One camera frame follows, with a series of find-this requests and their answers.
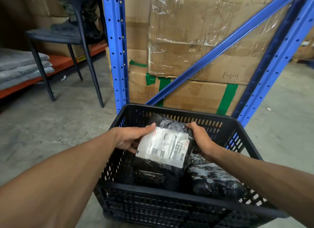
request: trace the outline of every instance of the person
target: person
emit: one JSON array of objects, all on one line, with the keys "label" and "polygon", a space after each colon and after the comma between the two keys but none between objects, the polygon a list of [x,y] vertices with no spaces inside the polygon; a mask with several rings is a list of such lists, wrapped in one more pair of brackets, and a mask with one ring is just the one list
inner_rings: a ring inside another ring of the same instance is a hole
[{"label": "person", "polygon": [[[74,12],[73,5],[68,0],[58,0],[69,16],[64,23],[51,25],[51,30],[56,34],[64,36],[79,37],[78,21]],[[85,35],[87,38],[100,37],[100,30],[96,27],[98,4],[96,0],[86,0],[82,4],[82,18]]]},{"label": "person", "polygon": [[[220,147],[195,122],[187,127],[207,160],[314,227],[314,175]],[[154,129],[112,128],[26,170],[0,188],[0,227],[75,227],[113,150],[135,153],[134,140]]]}]

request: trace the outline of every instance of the gray floor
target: gray floor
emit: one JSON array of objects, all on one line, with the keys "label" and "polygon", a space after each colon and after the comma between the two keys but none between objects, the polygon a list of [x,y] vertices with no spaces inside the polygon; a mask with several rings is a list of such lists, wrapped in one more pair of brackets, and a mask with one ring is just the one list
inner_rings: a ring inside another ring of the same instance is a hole
[{"label": "gray floor", "polygon": [[[116,116],[113,89],[104,55],[94,62],[106,103],[102,109],[88,68],[67,80],[55,80],[57,101],[49,100],[42,84],[2,104],[0,115],[0,185],[43,159],[107,131]],[[314,173],[314,70],[290,64],[246,126],[262,157]],[[94,197],[77,225],[79,228],[135,227],[105,220]],[[294,219],[277,219],[263,227],[303,227]]]}]

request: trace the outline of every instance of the camouflage pants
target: camouflage pants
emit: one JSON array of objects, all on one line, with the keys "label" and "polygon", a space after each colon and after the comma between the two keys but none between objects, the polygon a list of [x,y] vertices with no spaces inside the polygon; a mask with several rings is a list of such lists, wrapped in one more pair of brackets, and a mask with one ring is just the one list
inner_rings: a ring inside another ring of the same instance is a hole
[{"label": "camouflage pants", "polygon": [[[63,6],[65,9],[65,12],[69,15],[70,21],[74,22],[77,21],[74,8],[72,4],[69,3],[67,0],[58,0],[59,3]],[[96,0],[87,0],[85,3],[82,5],[82,16],[83,20],[87,23],[94,23],[97,20],[97,14],[96,14],[96,9],[97,9],[97,2]]]}]

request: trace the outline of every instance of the black plastic basket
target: black plastic basket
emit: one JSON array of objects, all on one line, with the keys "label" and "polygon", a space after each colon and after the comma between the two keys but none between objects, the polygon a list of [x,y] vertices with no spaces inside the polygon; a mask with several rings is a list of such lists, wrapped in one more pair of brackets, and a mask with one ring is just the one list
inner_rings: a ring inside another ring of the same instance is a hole
[{"label": "black plastic basket", "polygon": [[[142,104],[125,105],[113,127],[144,127],[153,113],[204,127],[218,145],[262,159],[242,125],[229,116],[183,111]],[[257,227],[287,215],[255,191],[236,201],[133,185],[134,155],[115,149],[94,190],[105,218],[153,227]]]}]

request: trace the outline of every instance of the folded gray fabric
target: folded gray fabric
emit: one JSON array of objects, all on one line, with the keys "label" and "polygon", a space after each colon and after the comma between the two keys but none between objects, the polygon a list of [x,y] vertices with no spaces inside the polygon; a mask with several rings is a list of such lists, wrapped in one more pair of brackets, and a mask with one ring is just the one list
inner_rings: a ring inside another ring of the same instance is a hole
[{"label": "folded gray fabric", "polygon": [[[55,71],[52,67],[45,67],[44,70],[45,70],[46,74],[53,73]],[[40,75],[39,70],[37,70],[37,71],[34,71],[28,75],[20,76],[18,78],[13,79],[13,80],[0,83],[0,90],[18,85],[24,81],[28,81],[28,80],[34,79],[36,77],[39,77],[39,76],[41,76],[41,75]]]},{"label": "folded gray fabric", "polygon": [[[52,64],[49,61],[42,61],[43,67],[51,67]],[[30,74],[38,70],[36,64],[30,64],[27,66],[17,67],[11,70],[0,71],[0,83],[10,81],[20,76]]]},{"label": "folded gray fabric", "polygon": [[[42,61],[49,60],[49,56],[43,53],[39,53],[39,57]],[[35,59],[30,51],[0,48],[0,71],[10,70],[34,63]]]}]

